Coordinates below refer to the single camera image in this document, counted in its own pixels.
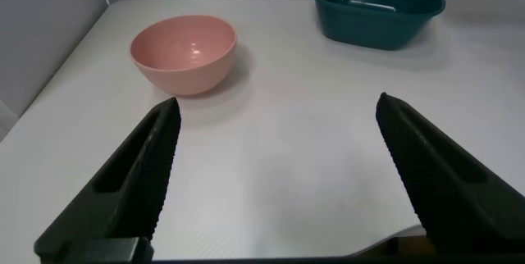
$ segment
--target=white table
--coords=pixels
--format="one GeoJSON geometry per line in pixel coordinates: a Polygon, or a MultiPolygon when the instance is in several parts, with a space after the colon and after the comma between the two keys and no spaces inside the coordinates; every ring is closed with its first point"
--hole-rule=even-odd
{"type": "Polygon", "coordinates": [[[169,96],[128,58],[172,16],[228,20],[239,60],[183,116],[155,258],[354,253],[419,224],[375,120],[402,98],[525,193],[525,0],[447,0],[406,49],[321,35],[313,0],[112,4],[0,144],[0,255],[33,242],[147,111],[169,96]]]}

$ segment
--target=pink bowl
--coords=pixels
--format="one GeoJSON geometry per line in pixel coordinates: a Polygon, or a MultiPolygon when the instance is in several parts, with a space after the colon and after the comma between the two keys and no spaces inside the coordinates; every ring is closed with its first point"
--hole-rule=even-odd
{"type": "Polygon", "coordinates": [[[160,21],[138,34],[131,58],[152,84],[175,95],[202,93],[219,84],[235,61],[231,25],[204,15],[160,21]]]}

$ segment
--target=bowl rim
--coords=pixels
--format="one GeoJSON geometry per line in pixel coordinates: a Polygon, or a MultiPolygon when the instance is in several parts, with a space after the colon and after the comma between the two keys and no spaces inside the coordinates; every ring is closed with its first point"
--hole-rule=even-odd
{"type": "Polygon", "coordinates": [[[206,15],[206,14],[191,14],[191,15],[182,15],[182,16],[175,16],[175,17],[171,17],[171,18],[167,18],[167,19],[164,19],[164,20],[160,20],[160,21],[157,21],[151,25],[149,25],[148,27],[144,28],[143,30],[141,30],[132,40],[131,40],[131,43],[130,43],[130,47],[128,48],[128,52],[130,54],[130,57],[131,57],[131,60],[133,61],[134,64],[136,64],[137,66],[140,66],[146,70],[150,70],[150,71],[156,71],[156,72],[163,72],[163,73],[169,73],[169,72],[178,72],[178,71],[191,71],[191,70],[194,70],[194,69],[198,69],[200,67],[203,67],[203,66],[206,66],[206,65],[210,65],[210,64],[213,64],[219,60],[221,60],[223,57],[225,57],[226,55],[228,55],[235,47],[235,45],[237,44],[237,33],[235,32],[235,29],[233,28],[233,26],[230,24],[230,22],[222,19],[222,18],[219,18],[217,16],[213,16],[213,15],[206,15]],[[158,68],[153,68],[153,67],[150,67],[150,66],[146,66],[145,64],[142,64],[140,62],[138,62],[135,57],[133,56],[133,53],[131,52],[131,46],[133,45],[133,42],[137,39],[137,37],[142,34],[145,30],[147,30],[148,28],[154,26],[154,25],[157,25],[159,23],[162,23],[162,22],[165,22],[165,21],[168,21],[168,20],[174,20],[174,19],[180,19],[180,18],[183,18],[183,17],[207,17],[207,18],[213,18],[213,19],[216,19],[216,20],[219,20],[221,22],[224,22],[226,25],[228,25],[228,27],[231,28],[231,31],[233,31],[233,42],[231,43],[231,46],[223,53],[221,54],[219,57],[217,57],[216,59],[210,61],[210,62],[207,62],[207,63],[201,63],[201,64],[198,64],[197,66],[191,66],[191,67],[187,67],[187,68],[184,68],[184,69],[178,69],[178,70],[161,70],[161,69],[158,69],[158,68]]]}
{"type": "Polygon", "coordinates": [[[404,18],[404,19],[421,19],[421,18],[428,18],[428,17],[432,18],[434,16],[438,16],[439,14],[441,14],[446,8],[446,0],[441,0],[440,7],[435,9],[434,11],[418,13],[418,14],[410,14],[410,13],[403,13],[403,12],[390,13],[386,11],[375,11],[372,9],[358,8],[358,7],[352,7],[350,5],[340,4],[337,2],[330,2],[328,0],[315,0],[315,1],[321,2],[323,6],[332,7],[337,10],[341,10],[341,11],[362,12],[367,15],[384,16],[386,18],[404,18]]]}

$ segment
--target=bowl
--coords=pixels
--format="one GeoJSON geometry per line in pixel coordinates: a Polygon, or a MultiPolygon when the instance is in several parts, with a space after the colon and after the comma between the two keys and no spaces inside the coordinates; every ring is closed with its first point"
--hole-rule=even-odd
{"type": "Polygon", "coordinates": [[[321,30],[329,39],[396,50],[404,47],[445,0],[315,0],[321,30]]]}
{"type": "Polygon", "coordinates": [[[235,61],[236,42],[233,27],[222,19],[178,16],[140,32],[130,54],[155,86],[174,95],[193,95],[226,77],[235,61]]]}

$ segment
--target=dark green plastic tub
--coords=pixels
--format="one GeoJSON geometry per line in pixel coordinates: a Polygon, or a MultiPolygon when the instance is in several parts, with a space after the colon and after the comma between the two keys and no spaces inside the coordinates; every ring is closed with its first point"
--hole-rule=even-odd
{"type": "Polygon", "coordinates": [[[396,50],[445,9],[445,0],[315,0],[329,39],[396,50]]]}

